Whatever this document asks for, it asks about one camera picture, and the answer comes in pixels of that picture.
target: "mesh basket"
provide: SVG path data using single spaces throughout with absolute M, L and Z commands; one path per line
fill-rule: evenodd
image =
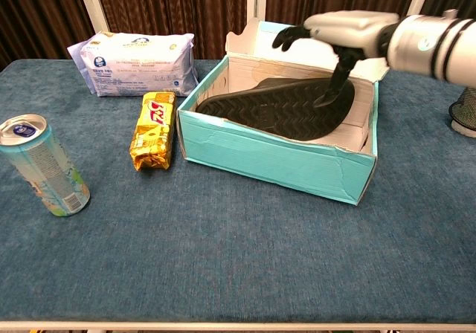
M 476 131 L 476 88 L 466 88 L 456 103 L 449 107 L 453 120 Z

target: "snack package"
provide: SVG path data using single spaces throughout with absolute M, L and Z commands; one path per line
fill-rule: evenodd
M 68 47 L 91 93 L 98 97 L 141 96 L 174 91 L 187 96 L 198 84 L 191 33 L 147 36 L 99 32 Z
M 141 115 L 129 148 L 137 171 L 142 167 L 169 168 L 175 104 L 176 96 L 170 91 L 144 95 Z

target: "yellow snack package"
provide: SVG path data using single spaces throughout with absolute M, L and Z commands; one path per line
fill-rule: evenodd
M 146 93 L 129 153 L 138 171 L 142 167 L 170 166 L 176 96 L 171 91 Z

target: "white tissue paper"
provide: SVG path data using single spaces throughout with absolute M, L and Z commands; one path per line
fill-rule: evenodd
M 187 96 L 196 87 L 193 34 L 146 36 L 99 32 L 68 47 L 91 93 L 98 97 L 142 96 L 174 91 Z

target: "drink can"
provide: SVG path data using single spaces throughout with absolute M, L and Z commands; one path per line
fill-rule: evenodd
M 55 216 L 70 216 L 88 203 L 88 187 L 44 117 L 26 114 L 1 124 L 0 153 Z

